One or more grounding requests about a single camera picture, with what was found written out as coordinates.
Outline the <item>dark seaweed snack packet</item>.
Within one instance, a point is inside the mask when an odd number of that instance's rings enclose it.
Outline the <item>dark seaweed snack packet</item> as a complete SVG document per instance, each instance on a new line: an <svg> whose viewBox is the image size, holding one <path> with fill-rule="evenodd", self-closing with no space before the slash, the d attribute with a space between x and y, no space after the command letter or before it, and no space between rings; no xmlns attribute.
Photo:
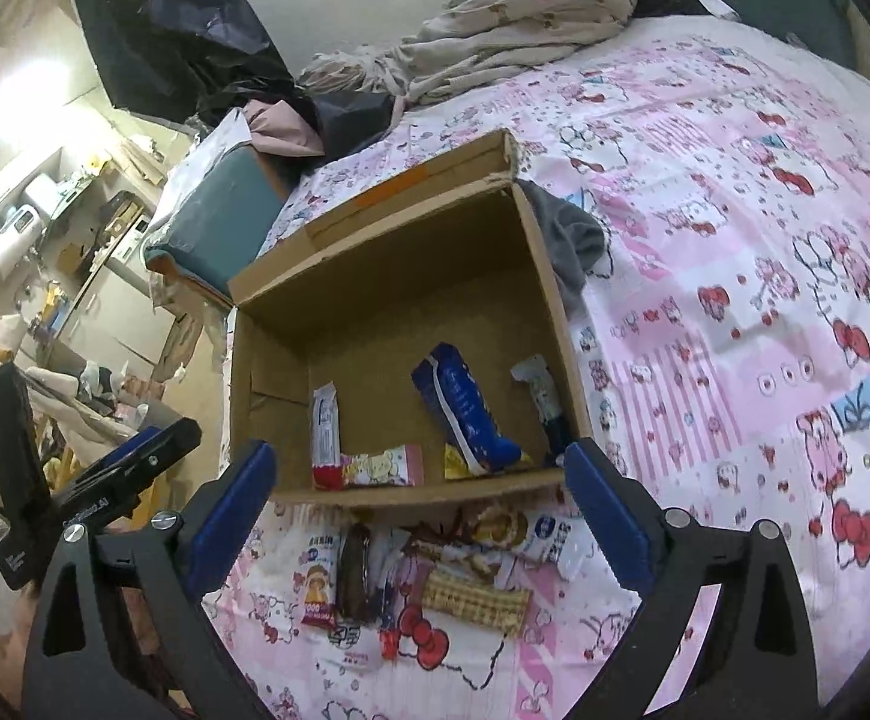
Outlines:
<svg viewBox="0 0 870 720"><path fill-rule="evenodd" d="M342 543L337 564L337 611L347 621L370 621L370 528L354 523Z"/></svg>

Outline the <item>blue snack bag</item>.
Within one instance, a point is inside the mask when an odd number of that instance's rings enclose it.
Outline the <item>blue snack bag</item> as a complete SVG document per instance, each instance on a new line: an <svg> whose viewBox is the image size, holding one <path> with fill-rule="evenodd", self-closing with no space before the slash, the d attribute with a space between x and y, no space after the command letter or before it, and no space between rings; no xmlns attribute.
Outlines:
<svg viewBox="0 0 870 720"><path fill-rule="evenodd" d="M484 468L482 476L510 472L523 460L523 450L499 433L484 395L460 350L438 343L410 372L415 390L442 426L446 444L455 445L469 465Z"/></svg>

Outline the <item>white blue snack packet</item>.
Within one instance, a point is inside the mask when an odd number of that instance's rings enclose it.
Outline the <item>white blue snack packet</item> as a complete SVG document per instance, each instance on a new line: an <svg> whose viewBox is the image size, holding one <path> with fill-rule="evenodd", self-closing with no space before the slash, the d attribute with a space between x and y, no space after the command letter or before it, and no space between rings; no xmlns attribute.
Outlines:
<svg viewBox="0 0 870 720"><path fill-rule="evenodd" d="M511 551L534 564L552 564L565 582L574 582L595 555L595 539L581 517L520 512Z"/></svg>

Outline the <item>red cartoon girl snack packet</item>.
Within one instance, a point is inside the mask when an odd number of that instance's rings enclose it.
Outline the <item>red cartoon girl snack packet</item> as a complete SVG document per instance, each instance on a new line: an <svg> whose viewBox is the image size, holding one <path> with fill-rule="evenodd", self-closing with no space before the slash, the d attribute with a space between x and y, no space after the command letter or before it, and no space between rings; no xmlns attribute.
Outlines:
<svg viewBox="0 0 870 720"><path fill-rule="evenodd" d="M336 628L337 559L341 534L328 528L308 538L300 556L303 622L314 628Z"/></svg>

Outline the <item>white red stick packet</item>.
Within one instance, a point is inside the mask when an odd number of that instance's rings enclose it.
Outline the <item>white red stick packet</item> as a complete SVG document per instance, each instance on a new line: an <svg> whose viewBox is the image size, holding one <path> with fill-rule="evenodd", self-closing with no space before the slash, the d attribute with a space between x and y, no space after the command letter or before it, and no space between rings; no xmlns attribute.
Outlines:
<svg viewBox="0 0 870 720"><path fill-rule="evenodd" d="M336 385L328 382L314 390L311 400L311 477L321 491L342 488L340 435Z"/></svg>

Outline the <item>white black tube packet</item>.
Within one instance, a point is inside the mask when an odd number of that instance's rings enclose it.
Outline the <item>white black tube packet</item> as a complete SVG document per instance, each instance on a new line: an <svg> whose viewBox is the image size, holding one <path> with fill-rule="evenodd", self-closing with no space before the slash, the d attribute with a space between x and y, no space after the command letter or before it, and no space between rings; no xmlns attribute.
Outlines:
<svg viewBox="0 0 870 720"><path fill-rule="evenodd" d="M510 374L529 388L529 396L538 411L539 421L547 439L545 463L563 465L563 454L572 444L572 427L560 401L556 381L543 355L533 355L517 362Z"/></svg>

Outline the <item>brown cookie snack packet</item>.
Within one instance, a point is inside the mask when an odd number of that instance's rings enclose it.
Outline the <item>brown cookie snack packet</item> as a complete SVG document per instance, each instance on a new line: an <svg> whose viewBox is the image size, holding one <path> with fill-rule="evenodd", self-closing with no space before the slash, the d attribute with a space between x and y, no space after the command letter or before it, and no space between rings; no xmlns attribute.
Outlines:
<svg viewBox="0 0 870 720"><path fill-rule="evenodd" d="M448 535L419 527L409 540L415 554L440 564L461 566L485 582L510 571L515 550L528 536L528 517L502 504L489 504L456 523Z"/></svg>

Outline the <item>waffle pattern biscuit packet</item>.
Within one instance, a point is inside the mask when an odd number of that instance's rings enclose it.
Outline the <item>waffle pattern biscuit packet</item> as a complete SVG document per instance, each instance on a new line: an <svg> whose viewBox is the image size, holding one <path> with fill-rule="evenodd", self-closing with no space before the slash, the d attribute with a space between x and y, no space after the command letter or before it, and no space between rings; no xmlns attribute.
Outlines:
<svg viewBox="0 0 870 720"><path fill-rule="evenodd" d="M499 590L437 569L425 579L421 605L426 610L518 637L531 601L531 590Z"/></svg>

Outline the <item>pink yellow candy packet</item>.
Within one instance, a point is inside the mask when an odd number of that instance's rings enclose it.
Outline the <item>pink yellow candy packet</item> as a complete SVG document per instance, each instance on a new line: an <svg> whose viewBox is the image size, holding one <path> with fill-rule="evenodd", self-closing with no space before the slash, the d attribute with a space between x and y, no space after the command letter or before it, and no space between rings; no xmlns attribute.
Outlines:
<svg viewBox="0 0 870 720"><path fill-rule="evenodd" d="M424 483L424 459L419 445L404 444L378 454L344 455L342 488L414 488Z"/></svg>

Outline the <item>yellow snack packet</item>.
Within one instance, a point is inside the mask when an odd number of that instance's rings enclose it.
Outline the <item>yellow snack packet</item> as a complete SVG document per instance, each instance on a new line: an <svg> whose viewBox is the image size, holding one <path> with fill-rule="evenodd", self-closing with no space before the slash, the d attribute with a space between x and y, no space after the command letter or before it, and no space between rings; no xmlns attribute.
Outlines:
<svg viewBox="0 0 870 720"><path fill-rule="evenodd" d="M479 463L471 466L455 445L446 444L443 447L443 476L446 481L461 481L461 479L477 478L484 474L484 468Z"/></svg>

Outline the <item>pink Hello Kitty bedsheet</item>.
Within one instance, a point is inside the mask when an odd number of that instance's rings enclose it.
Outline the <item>pink Hello Kitty bedsheet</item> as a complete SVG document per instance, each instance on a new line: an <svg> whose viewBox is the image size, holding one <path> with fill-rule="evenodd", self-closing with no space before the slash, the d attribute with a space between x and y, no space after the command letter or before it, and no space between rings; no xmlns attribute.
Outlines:
<svg viewBox="0 0 870 720"><path fill-rule="evenodd" d="M638 20L567 59L413 110L307 177L257 257L489 133L524 179L596 216L614 273L567 316L593 439L697 525L777 525L830 699L870 647L870 82L710 16ZM415 554L489 504L581 517L556 486L440 504L272 496L206 608L274 718L562 718L616 660L640 600L601 548L565 582L515 554L485 582ZM370 528L370 621L303 622L308 538ZM518 637L421 605L433 571L533 592Z"/></svg>

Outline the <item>brown cardboard box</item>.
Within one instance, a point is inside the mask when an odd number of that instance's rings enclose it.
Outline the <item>brown cardboard box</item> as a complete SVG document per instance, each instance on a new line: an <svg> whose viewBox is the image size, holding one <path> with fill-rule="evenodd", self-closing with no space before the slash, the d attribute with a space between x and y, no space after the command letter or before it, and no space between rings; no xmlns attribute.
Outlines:
<svg viewBox="0 0 870 720"><path fill-rule="evenodd" d="M440 504L556 486L544 431L511 367L541 356L574 437L591 421L556 275L510 133L484 135L375 185L300 227L230 284L230 436L275 455L284 504ZM460 350L521 472L451 481L445 436L410 378L437 344ZM421 449L412 488L323 491L314 484L314 392L336 388L342 449Z"/></svg>

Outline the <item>teal bed side cushion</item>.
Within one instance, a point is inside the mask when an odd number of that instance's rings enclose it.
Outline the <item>teal bed side cushion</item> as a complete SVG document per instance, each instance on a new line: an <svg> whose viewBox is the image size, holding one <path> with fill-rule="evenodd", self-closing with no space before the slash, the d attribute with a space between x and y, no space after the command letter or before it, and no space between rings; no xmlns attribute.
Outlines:
<svg viewBox="0 0 870 720"><path fill-rule="evenodd" d="M147 238L147 270L232 304L229 281L256 259L298 179L300 169L289 158L251 145L232 149Z"/></svg>

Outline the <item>grey cloth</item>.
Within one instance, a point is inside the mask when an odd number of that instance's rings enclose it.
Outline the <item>grey cloth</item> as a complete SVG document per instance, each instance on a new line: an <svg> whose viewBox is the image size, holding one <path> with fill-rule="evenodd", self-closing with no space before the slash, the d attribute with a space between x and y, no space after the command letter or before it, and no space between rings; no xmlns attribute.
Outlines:
<svg viewBox="0 0 870 720"><path fill-rule="evenodd" d="M572 200L524 179L518 179L517 186L533 208L565 315L578 319L586 312L583 289L588 280L614 273L611 236L596 216Z"/></svg>

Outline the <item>pink cloth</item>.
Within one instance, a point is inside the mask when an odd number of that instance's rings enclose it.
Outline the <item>pink cloth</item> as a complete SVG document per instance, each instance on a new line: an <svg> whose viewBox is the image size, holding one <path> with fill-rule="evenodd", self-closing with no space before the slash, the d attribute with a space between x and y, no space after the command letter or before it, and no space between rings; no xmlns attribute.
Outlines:
<svg viewBox="0 0 870 720"><path fill-rule="evenodd" d="M253 99L243 106L251 143L257 151L284 158L318 158L325 147L318 133L287 101L263 103Z"/></svg>

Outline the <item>black plastic bag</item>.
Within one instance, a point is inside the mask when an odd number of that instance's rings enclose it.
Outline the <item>black plastic bag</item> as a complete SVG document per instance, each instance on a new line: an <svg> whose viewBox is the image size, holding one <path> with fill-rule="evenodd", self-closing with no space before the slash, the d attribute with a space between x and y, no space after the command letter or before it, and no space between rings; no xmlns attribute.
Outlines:
<svg viewBox="0 0 870 720"><path fill-rule="evenodd" d="M248 0L74 0L110 103L139 117L215 127L250 101L316 107Z"/></svg>

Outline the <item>crumpled floral white duvet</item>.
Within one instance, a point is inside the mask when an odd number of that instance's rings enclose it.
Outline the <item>crumpled floral white duvet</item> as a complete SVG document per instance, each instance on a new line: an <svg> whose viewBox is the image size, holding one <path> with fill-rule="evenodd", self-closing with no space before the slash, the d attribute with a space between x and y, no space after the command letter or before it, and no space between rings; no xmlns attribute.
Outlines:
<svg viewBox="0 0 870 720"><path fill-rule="evenodd" d="M411 106L557 62L617 36L638 0L448 0L396 46L318 54L300 76L311 93L389 93Z"/></svg>

